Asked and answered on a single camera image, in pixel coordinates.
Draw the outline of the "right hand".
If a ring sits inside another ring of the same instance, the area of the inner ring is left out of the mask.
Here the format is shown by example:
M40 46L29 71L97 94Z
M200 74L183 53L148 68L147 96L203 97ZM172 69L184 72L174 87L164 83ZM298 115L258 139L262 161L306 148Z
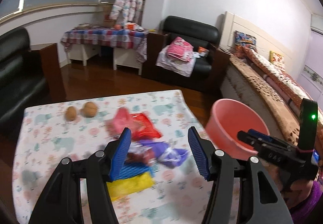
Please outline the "right hand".
M297 180L286 191L283 191L283 185L280 180L276 184L287 207L291 209L309 197L313 187L313 180Z

